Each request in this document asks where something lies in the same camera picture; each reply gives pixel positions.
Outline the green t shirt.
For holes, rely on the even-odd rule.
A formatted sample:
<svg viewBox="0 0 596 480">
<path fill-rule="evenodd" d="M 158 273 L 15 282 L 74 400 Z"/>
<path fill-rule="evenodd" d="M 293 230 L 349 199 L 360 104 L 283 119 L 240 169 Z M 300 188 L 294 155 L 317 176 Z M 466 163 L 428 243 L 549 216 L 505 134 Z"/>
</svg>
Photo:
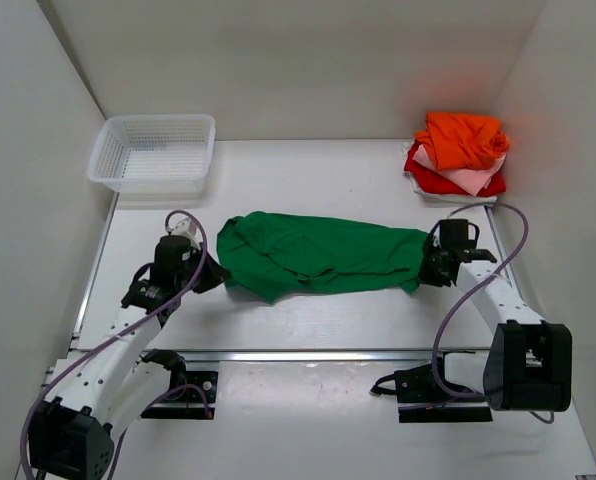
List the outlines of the green t shirt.
<svg viewBox="0 0 596 480">
<path fill-rule="evenodd" d="M 412 293 L 426 238 L 419 229 L 256 211 L 227 220 L 216 252 L 230 287 L 273 304 L 293 294 Z"/>
</svg>

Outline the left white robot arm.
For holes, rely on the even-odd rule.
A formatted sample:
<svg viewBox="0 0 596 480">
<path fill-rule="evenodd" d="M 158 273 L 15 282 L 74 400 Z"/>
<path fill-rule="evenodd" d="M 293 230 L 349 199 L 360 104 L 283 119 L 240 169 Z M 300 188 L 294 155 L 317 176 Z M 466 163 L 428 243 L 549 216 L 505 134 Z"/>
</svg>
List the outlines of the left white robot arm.
<svg viewBox="0 0 596 480">
<path fill-rule="evenodd" d="M 147 347 L 188 292 L 204 293 L 229 273 L 191 234 L 167 234 L 152 262 L 134 274 L 103 342 L 73 361 L 47 386 L 25 421 L 25 475 L 44 471 L 64 479 L 102 479 L 134 418 L 158 397 L 186 389 L 183 359 Z"/>
</svg>

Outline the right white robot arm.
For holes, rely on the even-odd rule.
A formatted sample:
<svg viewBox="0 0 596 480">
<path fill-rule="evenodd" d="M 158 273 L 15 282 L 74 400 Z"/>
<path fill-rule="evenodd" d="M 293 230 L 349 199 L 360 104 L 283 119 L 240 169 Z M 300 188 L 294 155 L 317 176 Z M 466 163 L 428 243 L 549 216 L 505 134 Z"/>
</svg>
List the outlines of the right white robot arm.
<svg viewBox="0 0 596 480">
<path fill-rule="evenodd" d="M 444 219 L 423 243 L 420 283 L 463 293 L 441 325 L 471 303 L 492 333 L 487 353 L 477 354 L 441 353 L 438 332 L 427 391 L 443 401 L 481 398 L 496 411 L 566 411 L 572 399 L 570 330 L 527 306 L 504 278 L 506 265 L 478 248 L 478 239 L 478 227 L 468 220 Z"/>
</svg>

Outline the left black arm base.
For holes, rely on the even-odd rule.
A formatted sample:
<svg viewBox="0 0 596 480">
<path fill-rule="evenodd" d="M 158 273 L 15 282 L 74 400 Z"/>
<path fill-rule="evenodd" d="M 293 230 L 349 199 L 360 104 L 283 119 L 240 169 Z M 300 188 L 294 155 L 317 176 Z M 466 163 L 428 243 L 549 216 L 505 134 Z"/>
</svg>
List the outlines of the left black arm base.
<svg viewBox="0 0 596 480">
<path fill-rule="evenodd" d="M 193 366 L 172 350 L 153 349 L 140 357 L 139 365 L 162 367 L 169 374 L 164 397 L 154 401 L 142 419 L 213 420 L 219 371 L 215 367 Z"/>
</svg>

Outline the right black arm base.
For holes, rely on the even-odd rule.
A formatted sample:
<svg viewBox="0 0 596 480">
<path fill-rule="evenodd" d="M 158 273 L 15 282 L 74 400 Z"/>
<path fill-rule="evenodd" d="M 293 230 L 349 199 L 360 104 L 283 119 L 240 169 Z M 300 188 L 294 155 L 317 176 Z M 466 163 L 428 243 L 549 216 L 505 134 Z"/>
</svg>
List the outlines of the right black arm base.
<svg viewBox="0 0 596 480">
<path fill-rule="evenodd" d="M 430 363 L 395 370 L 375 381 L 369 394 L 394 397 L 401 424 L 488 423 L 492 411 L 483 397 L 459 398 L 444 391 Z"/>
</svg>

